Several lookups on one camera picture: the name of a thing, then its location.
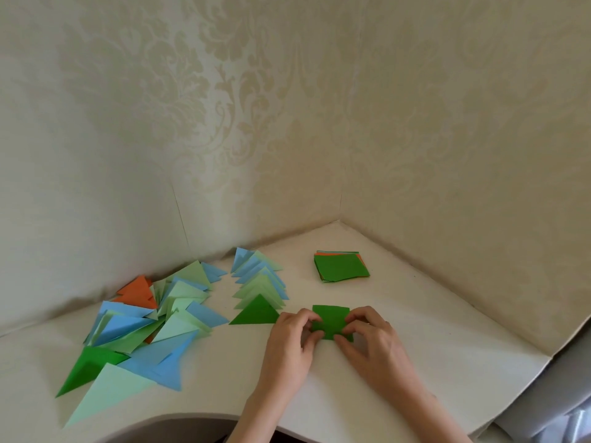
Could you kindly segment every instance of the forearm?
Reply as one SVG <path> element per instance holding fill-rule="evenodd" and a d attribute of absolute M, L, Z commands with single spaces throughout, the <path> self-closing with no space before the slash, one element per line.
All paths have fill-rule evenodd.
<path fill-rule="evenodd" d="M 280 395 L 255 390 L 227 443 L 268 443 L 286 406 Z"/>
<path fill-rule="evenodd" d="M 427 389 L 392 401 L 392 404 L 421 443 L 472 443 L 460 425 Z"/>

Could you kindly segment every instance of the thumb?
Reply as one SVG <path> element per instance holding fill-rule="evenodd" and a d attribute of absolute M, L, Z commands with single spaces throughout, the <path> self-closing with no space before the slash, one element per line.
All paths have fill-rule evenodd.
<path fill-rule="evenodd" d="M 321 330 L 314 331 L 314 333 L 310 334 L 308 336 L 308 338 L 306 339 L 306 342 L 304 342 L 304 347 L 303 347 L 304 353 L 312 356 L 312 353 L 314 353 L 314 348 L 316 348 L 316 344 L 323 337 L 324 337 L 324 331 L 321 331 Z"/>
<path fill-rule="evenodd" d="M 353 368 L 357 370 L 357 372 L 361 372 L 365 364 L 365 356 L 340 334 L 335 334 L 335 342 Z"/>

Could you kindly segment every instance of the wallpaper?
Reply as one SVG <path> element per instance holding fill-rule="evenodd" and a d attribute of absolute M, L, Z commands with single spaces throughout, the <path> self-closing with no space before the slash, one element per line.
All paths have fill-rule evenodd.
<path fill-rule="evenodd" d="M 0 0 L 0 333 L 336 220 L 358 1 Z"/>
<path fill-rule="evenodd" d="M 591 0 L 367 0 L 342 203 L 555 353 L 591 313 Z"/>

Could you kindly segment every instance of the person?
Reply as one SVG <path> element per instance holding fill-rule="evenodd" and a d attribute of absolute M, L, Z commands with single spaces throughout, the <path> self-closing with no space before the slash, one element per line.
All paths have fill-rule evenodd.
<path fill-rule="evenodd" d="M 306 381 L 323 331 L 301 343 L 321 318 L 309 309 L 282 313 L 271 329 L 258 384 L 227 443 L 268 443 L 288 403 Z M 394 328 L 371 306 L 353 309 L 343 334 L 367 341 L 361 353 L 341 335 L 335 342 L 359 375 L 399 411 L 422 443 L 471 443 L 462 428 L 419 379 Z"/>

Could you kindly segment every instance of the person's right hand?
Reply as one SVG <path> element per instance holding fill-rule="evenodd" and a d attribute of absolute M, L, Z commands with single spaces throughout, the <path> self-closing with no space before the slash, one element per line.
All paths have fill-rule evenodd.
<path fill-rule="evenodd" d="M 367 341 L 367 354 L 360 352 L 341 335 L 335 342 L 363 379 L 394 406 L 424 387 L 394 328 L 371 306 L 353 309 L 345 318 L 343 334 L 359 333 Z"/>

